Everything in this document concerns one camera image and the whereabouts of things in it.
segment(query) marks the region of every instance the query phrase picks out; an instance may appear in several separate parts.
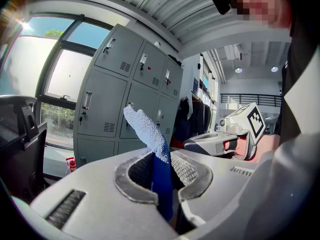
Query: blue glove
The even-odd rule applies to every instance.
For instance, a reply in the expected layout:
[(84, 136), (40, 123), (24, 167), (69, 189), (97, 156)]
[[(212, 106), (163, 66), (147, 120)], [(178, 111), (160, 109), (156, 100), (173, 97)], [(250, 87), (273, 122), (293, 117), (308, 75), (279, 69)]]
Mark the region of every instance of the blue glove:
[(157, 193), (161, 215), (169, 221), (173, 216), (173, 186), (171, 183), (171, 158), (169, 145), (158, 126), (142, 111), (124, 108), (126, 121), (139, 139), (155, 153), (151, 191)]

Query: locker door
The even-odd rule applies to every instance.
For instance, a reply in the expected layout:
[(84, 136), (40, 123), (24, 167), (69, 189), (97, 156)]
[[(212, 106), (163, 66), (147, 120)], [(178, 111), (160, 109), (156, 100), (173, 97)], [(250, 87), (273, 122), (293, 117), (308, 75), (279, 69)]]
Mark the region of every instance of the locker door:
[(111, 48), (103, 50), (95, 61), (95, 65), (129, 77), (138, 52), (144, 40), (124, 27), (118, 27), (106, 43)]
[(114, 155), (115, 143), (113, 141), (78, 138), (77, 143), (78, 158), (81, 166)]
[(146, 43), (139, 62), (143, 58), (146, 59), (145, 64), (138, 63), (133, 79), (159, 90), (167, 57), (151, 44)]
[(164, 78), (166, 77), (167, 70), (170, 71), (169, 81), (163, 81), (161, 91), (172, 98), (178, 99), (180, 94), (183, 70), (181, 69), (181, 67), (179, 67), (179, 65), (177, 65), (175, 62), (172, 62), (170, 59), (168, 59), (167, 66), (166, 68), (164, 68)]
[[(141, 85), (132, 84), (126, 101), (126, 104), (128, 103), (133, 103), (133, 109), (135, 111), (143, 110), (143, 112), (152, 119), (157, 103), (157, 93), (150, 91)], [(129, 124), (127, 125), (125, 117), (122, 119), (120, 138), (138, 138), (135, 130)]]
[(178, 104), (171, 99), (160, 96), (159, 105), (157, 109), (161, 111), (159, 128), (166, 138), (170, 138), (174, 129), (176, 114), (177, 114)]
[[(126, 86), (124, 80), (92, 70), (82, 96), (79, 111), (82, 121), (78, 121), (78, 134), (115, 137)], [(92, 95), (89, 108), (84, 109), (87, 92)]]
[(147, 145), (144, 144), (142, 141), (139, 142), (119, 142), (119, 148), (118, 148), (118, 155), (146, 148)]

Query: sky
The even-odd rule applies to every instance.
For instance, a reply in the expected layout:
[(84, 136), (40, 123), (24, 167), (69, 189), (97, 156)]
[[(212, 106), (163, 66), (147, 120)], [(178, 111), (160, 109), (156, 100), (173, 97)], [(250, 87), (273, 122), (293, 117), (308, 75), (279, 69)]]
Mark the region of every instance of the sky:
[[(73, 21), (73, 19), (67, 18), (33, 17), (23, 28), (20, 35), (44, 37), (46, 31), (52, 29), (65, 31)], [(67, 40), (98, 49), (109, 32), (105, 28), (83, 22)]]

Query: camera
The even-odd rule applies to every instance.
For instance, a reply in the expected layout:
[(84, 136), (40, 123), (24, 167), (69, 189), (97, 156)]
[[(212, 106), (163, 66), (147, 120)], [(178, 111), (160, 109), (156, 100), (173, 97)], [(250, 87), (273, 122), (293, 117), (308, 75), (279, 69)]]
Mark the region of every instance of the camera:
[(228, 0), (212, 0), (212, 1), (221, 15), (225, 15), (227, 12), (229, 12), (230, 4)]

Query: office chair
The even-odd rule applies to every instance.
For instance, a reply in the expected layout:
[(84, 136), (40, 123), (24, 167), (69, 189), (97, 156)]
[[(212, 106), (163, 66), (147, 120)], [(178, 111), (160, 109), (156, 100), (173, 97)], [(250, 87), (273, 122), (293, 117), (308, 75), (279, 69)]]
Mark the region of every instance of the office chair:
[(47, 123), (37, 126), (34, 97), (0, 95), (0, 177), (26, 203), (49, 184), (43, 175)]

